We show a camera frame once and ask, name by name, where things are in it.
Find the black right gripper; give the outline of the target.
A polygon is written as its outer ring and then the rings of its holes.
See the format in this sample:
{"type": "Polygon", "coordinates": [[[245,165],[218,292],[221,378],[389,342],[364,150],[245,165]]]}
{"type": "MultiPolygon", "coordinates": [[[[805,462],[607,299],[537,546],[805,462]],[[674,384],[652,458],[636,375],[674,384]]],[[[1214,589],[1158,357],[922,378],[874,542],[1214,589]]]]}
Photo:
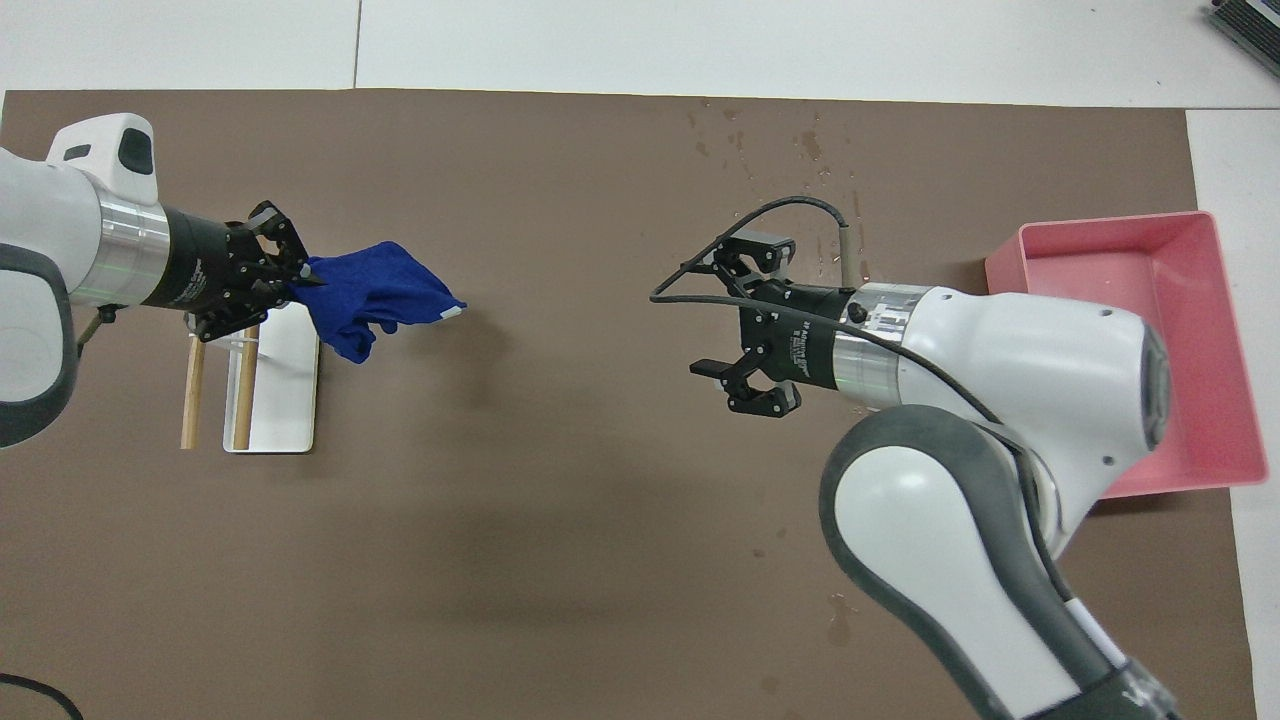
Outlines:
{"type": "MultiPolygon", "coordinates": [[[[731,296],[748,296],[832,322],[845,320],[851,301],[849,290],[791,282],[788,269],[796,249],[790,237],[733,232],[703,254],[700,273],[717,277],[731,296]]],[[[774,310],[742,307],[739,318],[745,347],[740,359],[724,363],[704,357],[690,364],[691,374],[710,378],[724,393],[731,413],[786,416],[801,406],[792,382],[835,384],[835,331],[774,310]],[[760,370],[776,380],[768,389],[751,386],[750,378],[760,370]]]]}

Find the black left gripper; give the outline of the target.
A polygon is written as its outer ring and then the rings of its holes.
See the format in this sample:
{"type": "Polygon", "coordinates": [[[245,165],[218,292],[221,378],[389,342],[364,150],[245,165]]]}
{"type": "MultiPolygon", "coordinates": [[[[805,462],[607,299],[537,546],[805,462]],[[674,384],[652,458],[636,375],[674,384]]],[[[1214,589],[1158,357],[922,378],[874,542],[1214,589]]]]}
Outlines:
{"type": "Polygon", "coordinates": [[[169,233],[150,307],[189,314],[189,333],[212,342],[257,325],[297,300],[287,286],[324,286],[293,222],[269,200],[246,222],[227,224],[163,206],[169,233]]]}

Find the blue cloth towel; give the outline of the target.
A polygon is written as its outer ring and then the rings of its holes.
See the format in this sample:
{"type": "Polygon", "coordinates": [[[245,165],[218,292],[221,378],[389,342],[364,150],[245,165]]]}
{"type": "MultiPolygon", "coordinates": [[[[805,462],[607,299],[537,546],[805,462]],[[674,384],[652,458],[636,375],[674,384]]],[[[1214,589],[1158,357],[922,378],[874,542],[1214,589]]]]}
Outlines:
{"type": "Polygon", "coordinates": [[[408,250],[385,241],[334,258],[310,258],[310,274],[289,283],[307,307],[321,342],[353,364],[366,363],[375,329],[433,324],[458,316],[467,304],[408,250]]]}

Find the spilled water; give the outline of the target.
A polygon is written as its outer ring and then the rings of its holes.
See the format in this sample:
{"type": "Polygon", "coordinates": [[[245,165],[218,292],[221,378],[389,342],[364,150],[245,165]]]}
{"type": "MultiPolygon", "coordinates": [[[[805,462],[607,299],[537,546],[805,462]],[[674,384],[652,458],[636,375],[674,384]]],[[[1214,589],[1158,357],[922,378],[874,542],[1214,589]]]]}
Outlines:
{"type": "Polygon", "coordinates": [[[707,164],[728,222],[742,223],[764,204],[792,196],[817,199],[844,217],[838,225],[827,211],[800,202],[746,223],[797,242],[794,279],[847,287],[870,279],[860,172],[851,136],[831,109],[814,101],[703,97],[686,122],[694,156],[707,164]]]}

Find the short wooden rack rod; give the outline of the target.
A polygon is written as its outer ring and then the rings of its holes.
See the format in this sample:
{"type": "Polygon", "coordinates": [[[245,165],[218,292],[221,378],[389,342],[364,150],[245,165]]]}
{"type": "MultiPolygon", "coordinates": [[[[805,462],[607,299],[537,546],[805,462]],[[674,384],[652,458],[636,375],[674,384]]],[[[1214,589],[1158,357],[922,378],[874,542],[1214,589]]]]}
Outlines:
{"type": "Polygon", "coordinates": [[[246,328],[239,345],[230,445],[234,451],[247,451],[251,443],[253,400],[260,356],[260,324],[246,328]]]}

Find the long wooden rack rod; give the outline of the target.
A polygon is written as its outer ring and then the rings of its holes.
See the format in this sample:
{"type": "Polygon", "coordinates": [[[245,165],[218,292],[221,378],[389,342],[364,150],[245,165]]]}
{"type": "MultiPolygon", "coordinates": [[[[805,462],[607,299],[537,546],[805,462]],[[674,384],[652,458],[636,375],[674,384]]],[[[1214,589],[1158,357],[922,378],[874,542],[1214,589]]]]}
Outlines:
{"type": "Polygon", "coordinates": [[[200,337],[192,334],[188,350],[179,441],[179,448],[183,451],[191,451],[198,446],[206,345],[200,337]]]}

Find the brown table mat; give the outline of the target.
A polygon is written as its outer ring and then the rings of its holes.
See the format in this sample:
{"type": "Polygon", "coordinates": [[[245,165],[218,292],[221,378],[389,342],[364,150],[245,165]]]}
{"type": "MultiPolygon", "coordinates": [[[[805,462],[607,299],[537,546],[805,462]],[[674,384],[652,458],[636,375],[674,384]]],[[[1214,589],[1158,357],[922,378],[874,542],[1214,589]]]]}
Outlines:
{"type": "MultiPolygon", "coordinates": [[[[701,97],[10,91],[42,158],[114,111],[164,202],[269,199],[307,249],[402,243],[466,304],[321,356],[314,450],[221,450],[227,352],[179,448],[178,314],[123,311],[58,423],[0,451],[0,673],[90,720],[974,720],[836,566],[820,471],[861,410],[732,414],[730,307],[650,290],[732,224],[701,97]]],[[[1029,222],[1192,210],[1181,111],[819,102],[872,277],[986,288],[1029,222]]]]}

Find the pink plastic bin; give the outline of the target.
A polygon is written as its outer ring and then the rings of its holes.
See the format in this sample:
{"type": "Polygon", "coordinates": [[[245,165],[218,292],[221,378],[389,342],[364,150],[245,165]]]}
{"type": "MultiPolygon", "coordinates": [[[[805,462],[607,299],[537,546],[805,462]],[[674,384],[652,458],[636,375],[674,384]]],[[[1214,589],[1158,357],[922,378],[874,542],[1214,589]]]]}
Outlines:
{"type": "Polygon", "coordinates": [[[984,261],[991,293],[1108,304],[1167,347],[1172,395],[1161,446],[1108,498],[1253,486],[1268,464],[1217,227],[1207,211],[1023,225],[984,261]]]}

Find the grey ribbed device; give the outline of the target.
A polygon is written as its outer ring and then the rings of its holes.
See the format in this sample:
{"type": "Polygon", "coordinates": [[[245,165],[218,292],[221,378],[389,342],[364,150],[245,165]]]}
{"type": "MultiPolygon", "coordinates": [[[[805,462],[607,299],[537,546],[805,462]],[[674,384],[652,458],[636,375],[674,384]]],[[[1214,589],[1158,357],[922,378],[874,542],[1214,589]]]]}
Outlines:
{"type": "Polygon", "coordinates": [[[1280,56],[1280,0],[1210,0],[1208,19],[1229,38],[1280,56]]]}

